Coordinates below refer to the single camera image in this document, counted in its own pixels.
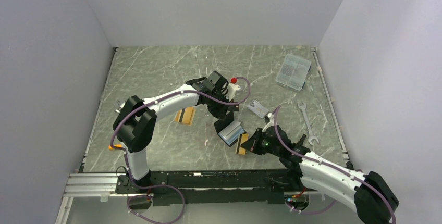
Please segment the black leather card holder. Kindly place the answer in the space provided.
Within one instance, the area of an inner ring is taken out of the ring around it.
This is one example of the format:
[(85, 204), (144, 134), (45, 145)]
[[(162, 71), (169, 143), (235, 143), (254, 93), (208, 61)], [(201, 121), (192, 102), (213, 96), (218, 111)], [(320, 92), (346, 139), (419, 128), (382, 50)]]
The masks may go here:
[(214, 123), (214, 128), (217, 135), (229, 147), (233, 146), (237, 142), (240, 135), (246, 133), (241, 123), (237, 120), (233, 121), (218, 120)]

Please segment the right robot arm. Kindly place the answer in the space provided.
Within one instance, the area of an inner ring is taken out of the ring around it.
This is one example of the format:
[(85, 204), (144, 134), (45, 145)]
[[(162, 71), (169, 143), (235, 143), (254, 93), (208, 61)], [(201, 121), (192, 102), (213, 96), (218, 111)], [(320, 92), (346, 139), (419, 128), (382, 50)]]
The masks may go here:
[(363, 223), (396, 223), (399, 201), (380, 174), (336, 165), (305, 147), (305, 139), (303, 135), (293, 143), (280, 126), (272, 126), (257, 128), (240, 146), (257, 155), (278, 157), (293, 190), (304, 187), (324, 193), (353, 210)]

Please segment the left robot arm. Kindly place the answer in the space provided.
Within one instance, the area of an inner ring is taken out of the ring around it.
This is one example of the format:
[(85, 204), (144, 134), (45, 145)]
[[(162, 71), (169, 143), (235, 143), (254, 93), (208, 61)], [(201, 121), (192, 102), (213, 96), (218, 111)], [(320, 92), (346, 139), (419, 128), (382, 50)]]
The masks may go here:
[(124, 153), (130, 176), (129, 186), (138, 193), (149, 188), (151, 171), (146, 148), (157, 122), (179, 110), (198, 105), (205, 105), (213, 117), (223, 120), (229, 109), (238, 105), (234, 98), (240, 89), (237, 78), (227, 80), (214, 71), (208, 77), (191, 79), (159, 96), (141, 99), (134, 95), (128, 98), (113, 123), (111, 139), (121, 143), (120, 150)]

